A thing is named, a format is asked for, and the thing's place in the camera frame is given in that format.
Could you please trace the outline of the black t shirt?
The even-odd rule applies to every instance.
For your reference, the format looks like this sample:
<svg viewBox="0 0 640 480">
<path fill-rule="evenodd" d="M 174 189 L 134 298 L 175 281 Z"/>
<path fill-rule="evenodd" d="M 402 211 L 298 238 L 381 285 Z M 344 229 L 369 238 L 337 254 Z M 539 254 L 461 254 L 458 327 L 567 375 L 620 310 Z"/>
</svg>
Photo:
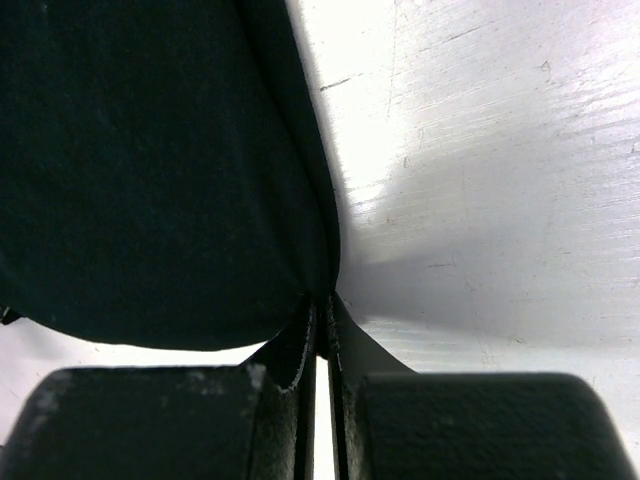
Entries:
<svg viewBox="0 0 640 480">
<path fill-rule="evenodd" d="M 112 344 L 268 340 L 333 292 L 334 191 L 282 1 L 1 5 L 1 303 Z"/>
</svg>

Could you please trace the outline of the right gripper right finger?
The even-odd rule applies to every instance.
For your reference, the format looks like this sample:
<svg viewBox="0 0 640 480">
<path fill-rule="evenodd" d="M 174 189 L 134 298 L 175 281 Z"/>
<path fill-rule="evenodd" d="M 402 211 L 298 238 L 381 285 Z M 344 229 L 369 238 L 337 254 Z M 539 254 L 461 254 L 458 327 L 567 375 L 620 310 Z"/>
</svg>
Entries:
<svg viewBox="0 0 640 480">
<path fill-rule="evenodd" d="M 327 304 L 340 479 L 626 479 L 600 397 L 560 373 L 419 373 Z"/>
</svg>

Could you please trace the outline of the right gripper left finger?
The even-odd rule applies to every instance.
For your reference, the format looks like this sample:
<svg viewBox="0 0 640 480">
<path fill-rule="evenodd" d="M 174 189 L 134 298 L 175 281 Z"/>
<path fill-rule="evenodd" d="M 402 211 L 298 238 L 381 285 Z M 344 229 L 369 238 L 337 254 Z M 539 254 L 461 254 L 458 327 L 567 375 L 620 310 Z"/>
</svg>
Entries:
<svg viewBox="0 0 640 480">
<path fill-rule="evenodd" d="M 235 366 L 69 368 L 32 392 L 5 479 L 309 479 L 317 310 Z"/>
</svg>

